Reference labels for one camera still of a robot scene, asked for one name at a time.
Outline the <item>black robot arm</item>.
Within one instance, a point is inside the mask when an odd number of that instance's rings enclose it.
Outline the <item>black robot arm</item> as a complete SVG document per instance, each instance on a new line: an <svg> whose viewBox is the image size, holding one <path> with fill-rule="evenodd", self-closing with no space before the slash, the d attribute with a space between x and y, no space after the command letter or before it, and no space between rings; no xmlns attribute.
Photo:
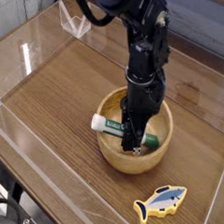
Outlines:
<svg viewBox="0 0 224 224"><path fill-rule="evenodd" d="M124 150L138 153L144 131L165 98L164 66L169 62L169 15L166 0L96 0L105 13L97 18L86 0L76 0L93 25L103 27L119 18L127 29L127 95L121 99Z"/></svg>

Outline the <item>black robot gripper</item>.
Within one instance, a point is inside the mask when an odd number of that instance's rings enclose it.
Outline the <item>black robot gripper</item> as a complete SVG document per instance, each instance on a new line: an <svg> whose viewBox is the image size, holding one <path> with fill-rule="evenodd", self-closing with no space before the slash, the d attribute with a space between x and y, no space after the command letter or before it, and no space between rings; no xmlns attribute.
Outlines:
<svg viewBox="0 0 224 224"><path fill-rule="evenodd" d="M121 99L124 134L121 145L134 155L141 153L141 143L149 119L159 113L165 97L166 81L154 78L138 82L127 77L127 94Z"/></svg>

